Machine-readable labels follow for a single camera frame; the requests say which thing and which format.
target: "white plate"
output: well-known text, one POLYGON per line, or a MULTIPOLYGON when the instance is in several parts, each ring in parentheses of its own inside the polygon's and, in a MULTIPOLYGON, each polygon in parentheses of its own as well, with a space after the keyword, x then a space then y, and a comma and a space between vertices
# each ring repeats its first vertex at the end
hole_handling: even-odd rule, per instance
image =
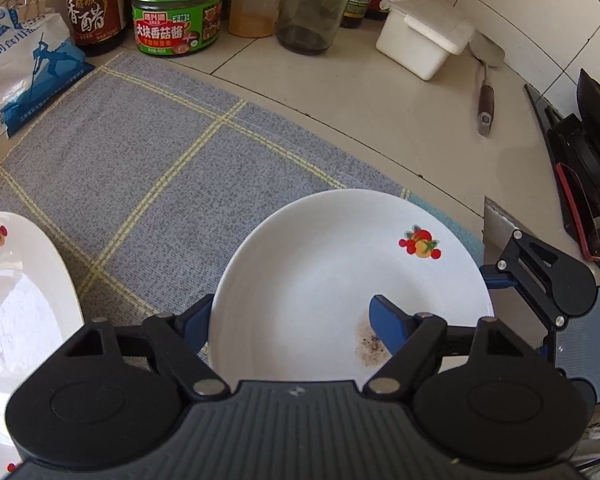
POLYGON ((20 457, 4 424, 13 391, 84 323, 69 273, 46 235, 0 212, 0 478, 20 457))
POLYGON ((371 341, 375 294, 451 325, 493 315, 475 262, 432 215, 380 192, 325 191, 271 215, 232 257, 212 307, 212 367, 232 388, 239 380, 362 386, 389 358, 371 341), (439 241, 438 259, 398 244, 414 225, 439 241))

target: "beige tile countertop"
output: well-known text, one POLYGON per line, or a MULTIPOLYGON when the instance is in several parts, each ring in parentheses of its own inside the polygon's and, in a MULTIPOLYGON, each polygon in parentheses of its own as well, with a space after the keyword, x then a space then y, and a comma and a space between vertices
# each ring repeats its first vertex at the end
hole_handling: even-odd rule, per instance
MULTIPOLYGON (((478 61, 451 56, 431 81, 422 81, 375 49, 381 27, 365 20, 357 30, 342 29, 333 47, 315 57, 293 54, 273 37, 246 40, 224 30, 210 48, 161 62, 300 124, 480 238, 502 245, 510 232, 506 222, 493 221, 499 217, 490 209, 485 217, 487 197, 535 236, 579 256, 562 227, 525 81, 506 66, 491 72, 496 113, 491 135, 482 137, 478 61)), ((135 50, 131 32, 124 48, 135 50)), ((98 65, 113 55, 90 61, 98 65)), ((0 138, 0 160, 17 139, 0 138)))

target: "round white plate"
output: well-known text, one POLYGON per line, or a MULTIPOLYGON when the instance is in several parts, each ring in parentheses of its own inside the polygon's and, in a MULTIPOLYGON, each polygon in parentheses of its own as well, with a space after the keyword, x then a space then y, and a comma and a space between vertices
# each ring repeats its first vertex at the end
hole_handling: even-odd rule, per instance
POLYGON ((13 391, 84 323, 62 258, 32 222, 0 212, 0 478, 20 457, 4 423, 13 391))
POLYGON ((232 257, 212 307, 212 367, 232 388, 239 380, 362 386, 390 357, 368 322, 375 294, 449 325, 493 315, 474 260, 432 215, 385 193, 325 191, 271 215, 232 257), (438 240, 439 258, 424 244, 424 257, 400 246, 414 226, 438 240))

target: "gray placemat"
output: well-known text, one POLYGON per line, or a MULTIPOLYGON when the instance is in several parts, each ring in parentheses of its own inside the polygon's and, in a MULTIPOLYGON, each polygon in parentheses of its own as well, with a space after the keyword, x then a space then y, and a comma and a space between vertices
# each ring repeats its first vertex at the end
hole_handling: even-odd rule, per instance
POLYGON ((138 323, 214 292, 267 216, 357 187, 405 196, 478 263, 482 243, 367 164, 253 103, 123 53, 62 95, 0 163, 0 210, 35 222, 86 319, 138 323))

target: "brown handle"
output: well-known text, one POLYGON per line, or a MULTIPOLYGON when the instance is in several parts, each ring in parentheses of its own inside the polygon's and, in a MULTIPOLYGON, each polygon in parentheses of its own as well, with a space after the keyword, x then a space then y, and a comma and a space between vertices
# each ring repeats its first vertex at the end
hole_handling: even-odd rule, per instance
POLYGON ((491 131, 494 108, 493 88, 487 82, 483 82, 478 101, 478 132, 481 135, 488 135, 491 131))

